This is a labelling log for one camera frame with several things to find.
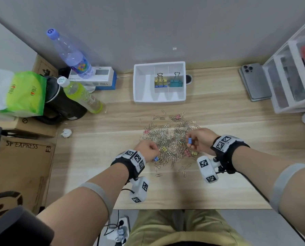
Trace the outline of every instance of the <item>khaki pants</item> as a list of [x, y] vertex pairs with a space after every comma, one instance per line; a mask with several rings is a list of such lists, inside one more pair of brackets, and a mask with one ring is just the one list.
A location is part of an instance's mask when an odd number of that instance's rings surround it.
[[140, 210], [126, 246], [164, 246], [198, 241], [220, 246], [250, 246], [216, 210], [186, 210], [186, 231], [176, 231], [173, 210]]

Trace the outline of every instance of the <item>bottle cap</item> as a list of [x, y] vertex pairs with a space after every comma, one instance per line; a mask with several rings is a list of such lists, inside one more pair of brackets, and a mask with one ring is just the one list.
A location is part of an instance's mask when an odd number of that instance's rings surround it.
[[63, 88], [70, 85], [69, 79], [66, 77], [62, 77], [62, 76], [57, 79], [57, 83]]
[[54, 28], [49, 28], [48, 31], [46, 32], [46, 35], [52, 40], [56, 40], [57, 38], [59, 38], [59, 33]]

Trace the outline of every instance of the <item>blue bottle cap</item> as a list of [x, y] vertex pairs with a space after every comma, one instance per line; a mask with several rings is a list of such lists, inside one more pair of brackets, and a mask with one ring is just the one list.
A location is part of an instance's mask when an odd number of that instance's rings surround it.
[[49, 28], [48, 31], [46, 32], [46, 35], [52, 40], [56, 40], [57, 38], [59, 38], [59, 33], [54, 28]]

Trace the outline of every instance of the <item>blue plastic bottle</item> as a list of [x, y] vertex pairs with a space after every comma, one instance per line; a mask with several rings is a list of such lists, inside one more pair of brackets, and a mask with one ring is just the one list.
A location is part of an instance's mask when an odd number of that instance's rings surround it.
[[67, 38], [60, 36], [54, 28], [50, 28], [46, 35], [52, 39], [54, 47], [63, 61], [81, 78], [88, 79], [93, 75], [94, 69], [91, 64]]

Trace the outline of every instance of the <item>person's left hand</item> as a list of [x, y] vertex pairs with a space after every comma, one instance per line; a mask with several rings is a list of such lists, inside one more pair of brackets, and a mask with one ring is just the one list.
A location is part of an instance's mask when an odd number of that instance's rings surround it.
[[157, 145], [150, 140], [142, 140], [134, 148], [135, 151], [140, 151], [146, 162], [152, 161], [156, 156], [159, 156], [159, 149]]

